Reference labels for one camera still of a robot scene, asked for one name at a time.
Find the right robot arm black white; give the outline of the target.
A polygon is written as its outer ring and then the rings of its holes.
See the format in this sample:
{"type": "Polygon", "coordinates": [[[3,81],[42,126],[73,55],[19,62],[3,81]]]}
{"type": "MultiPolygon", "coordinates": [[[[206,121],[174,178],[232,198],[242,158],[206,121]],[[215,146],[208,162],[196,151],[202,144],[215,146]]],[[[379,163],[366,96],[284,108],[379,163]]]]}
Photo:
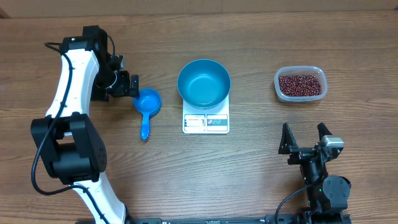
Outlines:
{"type": "Polygon", "coordinates": [[[326,169],[326,163],[336,159],[345,144],[324,123],[319,123],[317,129],[319,141],[313,147],[299,147],[289,125],[282,126],[278,153],[289,156],[289,165],[300,166],[304,186],[281,201],[271,216],[274,223],[351,223],[349,215],[343,213],[348,208],[351,182],[346,177],[329,175],[326,169]],[[293,215],[281,215],[282,206],[302,192],[307,193],[308,207],[293,215]]]}

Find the blue measuring scoop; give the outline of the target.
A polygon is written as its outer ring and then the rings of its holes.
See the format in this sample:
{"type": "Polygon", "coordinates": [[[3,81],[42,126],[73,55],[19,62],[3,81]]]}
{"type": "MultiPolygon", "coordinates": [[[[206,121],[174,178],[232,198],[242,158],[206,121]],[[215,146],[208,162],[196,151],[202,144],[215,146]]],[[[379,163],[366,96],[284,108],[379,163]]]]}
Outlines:
{"type": "Polygon", "coordinates": [[[150,119],[161,109],[162,99],[153,88],[145,88],[139,92],[139,98],[133,99],[135,109],[142,115],[140,137],[147,140],[150,134],[150,119]]]}

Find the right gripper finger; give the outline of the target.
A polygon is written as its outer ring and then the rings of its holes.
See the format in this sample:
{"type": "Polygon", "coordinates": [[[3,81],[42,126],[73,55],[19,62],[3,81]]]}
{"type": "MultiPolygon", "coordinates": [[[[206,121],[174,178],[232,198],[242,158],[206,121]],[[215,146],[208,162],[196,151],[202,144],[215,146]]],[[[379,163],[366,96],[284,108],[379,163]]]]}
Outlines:
{"type": "Polygon", "coordinates": [[[319,140],[321,141],[324,136],[331,135],[331,132],[328,130],[324,123],[319,123],[317,125],[319,140]]]}
{"type": "Polygon", "coordinates": [[[288,125],[284,123],[282,126],[282,137],[280,141],[279,154],[291,154],[297,152],[298,145],[294,138],[294,135],[288,125]]]}

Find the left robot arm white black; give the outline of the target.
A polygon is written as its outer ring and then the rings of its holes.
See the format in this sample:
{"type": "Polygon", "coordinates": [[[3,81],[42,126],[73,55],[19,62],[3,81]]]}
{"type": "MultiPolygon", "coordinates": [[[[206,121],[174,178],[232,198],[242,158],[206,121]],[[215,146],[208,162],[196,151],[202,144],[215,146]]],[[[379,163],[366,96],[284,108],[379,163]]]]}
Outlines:
{"type": "Polygon", "coordinates": [[[93,223],[133,223],[106,176],[106,147],[89,117],[91,101],[139,97],[139,77],[124,69],[122,55],[108,52],[111,37],[99,26],[45,46],[58,52],[62,71],[44,118],[32,121],[37,146],[31,182],[42,195],[74,190],[93,214],[93,223]]]}

